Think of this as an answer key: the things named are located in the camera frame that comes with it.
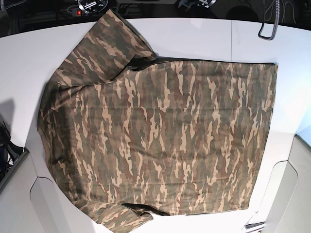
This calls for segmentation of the robot arm, image left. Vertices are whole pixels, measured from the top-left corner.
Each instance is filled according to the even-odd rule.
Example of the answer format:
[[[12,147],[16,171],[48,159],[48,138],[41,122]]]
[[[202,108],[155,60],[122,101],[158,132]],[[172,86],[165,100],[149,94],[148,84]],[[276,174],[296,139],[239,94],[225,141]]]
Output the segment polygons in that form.
[[[79,8],[86,14],[95,13],[100,10],[100,0],[77,0]]]

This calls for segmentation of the robot arm, image right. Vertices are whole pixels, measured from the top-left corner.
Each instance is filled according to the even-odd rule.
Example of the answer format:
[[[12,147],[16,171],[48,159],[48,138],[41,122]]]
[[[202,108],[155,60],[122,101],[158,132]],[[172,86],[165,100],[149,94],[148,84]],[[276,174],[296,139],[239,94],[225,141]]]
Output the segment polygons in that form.
[[[216,0],[180,0],[178,7],[185,6],[190,9],[192,6],[196,5],[198,7],[209,8],[211,7]]]

